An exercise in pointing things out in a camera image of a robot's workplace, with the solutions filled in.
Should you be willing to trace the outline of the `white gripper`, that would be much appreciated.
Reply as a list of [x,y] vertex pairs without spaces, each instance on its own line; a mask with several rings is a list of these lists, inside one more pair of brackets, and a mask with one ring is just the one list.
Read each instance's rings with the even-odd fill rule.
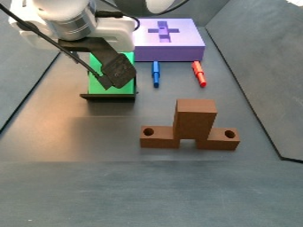
[[135,49],[134,20],[98,18],[95,0],[11,0],[10,10],[54,41],[102,37],[118,52]]

